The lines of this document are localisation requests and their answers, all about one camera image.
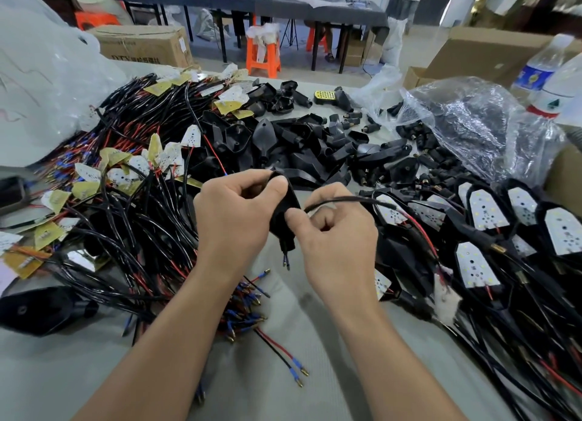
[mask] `person's right hand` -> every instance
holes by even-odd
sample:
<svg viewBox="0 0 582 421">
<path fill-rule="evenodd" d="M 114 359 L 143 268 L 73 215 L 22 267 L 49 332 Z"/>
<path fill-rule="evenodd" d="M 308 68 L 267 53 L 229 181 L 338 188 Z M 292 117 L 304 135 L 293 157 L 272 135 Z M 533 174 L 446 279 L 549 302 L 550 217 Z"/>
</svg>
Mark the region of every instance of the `person's right hand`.
<svg viewBox="0 0 582 421">
<path fill-rule="evenodd" d="M 351 195 L 344 185 L 333 183 L 313 191 L 305 206 Z M 301 245 L 309 283 L 332 314 L 350 304 L 378 301 L 374 280 L 378 230 L 360 203 L 322 206 L 311 218 L 292 208 L 285 219 Z"/>
</svg>

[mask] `forearm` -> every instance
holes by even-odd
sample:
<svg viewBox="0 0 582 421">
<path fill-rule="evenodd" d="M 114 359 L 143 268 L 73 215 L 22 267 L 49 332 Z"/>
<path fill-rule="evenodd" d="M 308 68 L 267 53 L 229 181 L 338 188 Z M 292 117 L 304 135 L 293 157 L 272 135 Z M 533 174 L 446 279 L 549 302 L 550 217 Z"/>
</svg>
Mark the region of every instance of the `forearm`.
<svg viewBox="0 0 582 421">
<path fill-rule="evenodd" d="M 74 419 L 184 420 L 232 292 L 220 277 L 195 268 Z"/>
<path fill-rule="evenodd" d="M 336 313 L 334 318 L 376 421 L 466 421 L 378 304 Z"/>
</svg>

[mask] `orange plastic stool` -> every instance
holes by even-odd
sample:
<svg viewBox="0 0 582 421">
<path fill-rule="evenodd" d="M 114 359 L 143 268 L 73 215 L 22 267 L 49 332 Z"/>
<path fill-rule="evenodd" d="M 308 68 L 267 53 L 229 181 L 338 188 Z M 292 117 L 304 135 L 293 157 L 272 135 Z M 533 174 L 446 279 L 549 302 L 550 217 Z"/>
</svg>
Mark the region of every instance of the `orange plastic stool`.
<svg viewBox="0 0 582 421">
<path fill-rule="evenodd" d="M 257 62 L 258 45 L 253 43 L 251 38 L 247 38 L 247 70 L 249 74 L 253 69 L 266 70 L 271 79 L 277 78 L 277 71 L 281 71 L 281 58 L 279 56 L 279 41 L 266 45 L 265 62 Z"/>
<path fill-rule="evenodd" d="M 89 30 L 100 25 L 121 25 L 115 15 L 111 13 L 75 12 L 77 27 Z"/>
<path fill-rule="evenodd" d="M 309 36 L 307 37 L 307 45 L 305 47 L 305 50 L 307 52 L 310 52 L 313 50 L 313 39 L 315 37 L 316 37 L 316 29 L 310 28 L 309 29 Z M 323 35 L 323 37 L 321 38 L 319 45 L 323 45 L 325 53 L 329 53 L 329 49 L 327 48 L 327 42 L 325 42 L 325 35 Z"/>
</svg>

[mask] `black smartphone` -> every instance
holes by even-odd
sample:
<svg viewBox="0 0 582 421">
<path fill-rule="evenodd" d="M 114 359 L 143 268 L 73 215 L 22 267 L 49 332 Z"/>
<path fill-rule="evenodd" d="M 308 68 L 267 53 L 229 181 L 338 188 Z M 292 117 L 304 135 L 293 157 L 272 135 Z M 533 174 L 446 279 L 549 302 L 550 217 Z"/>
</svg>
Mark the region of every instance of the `black smartphone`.
<svg viewBox="0 0 582 421">
<path fill-rule="evenodd" d="M 0 179 L 0 215 L 25 207 L 30 202 L 30 195 L 25 180 L 21 177 Z"/>
</svg>

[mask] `plastic bottle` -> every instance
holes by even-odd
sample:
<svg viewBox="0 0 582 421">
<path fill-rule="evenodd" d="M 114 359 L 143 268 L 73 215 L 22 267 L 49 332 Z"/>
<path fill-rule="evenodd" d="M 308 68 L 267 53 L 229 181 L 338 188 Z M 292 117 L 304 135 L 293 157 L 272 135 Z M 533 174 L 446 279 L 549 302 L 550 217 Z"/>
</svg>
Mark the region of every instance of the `plastic bottle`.
<svg viewBox="0 0 582 421">
<path fill-rule="evenodd" d="M 571 35 L 556 35 L 548 46 L 529 59 L 509 90 L 522 105 L 527 106 L 532 93 L 540 91 L 549 77 L 562 66 L 564 50 L 573 40 Z"/>
<path fill-rule="evenodd" d="M 566 62 L 537 92 L 527 108 L 545 117 L 556 117 L 582 91 L 582 53 Z"/>
</svg>

